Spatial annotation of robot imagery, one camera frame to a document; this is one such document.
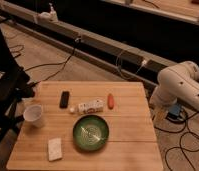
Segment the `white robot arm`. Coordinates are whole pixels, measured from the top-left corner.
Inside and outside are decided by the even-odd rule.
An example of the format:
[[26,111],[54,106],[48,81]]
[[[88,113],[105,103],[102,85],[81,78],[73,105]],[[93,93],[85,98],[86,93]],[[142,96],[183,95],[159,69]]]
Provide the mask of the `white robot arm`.
[[150,98],[157,107],[170,107],[181,99],[199,112],[199,67],[185,61],[162,69],[157,76],[158,85]]

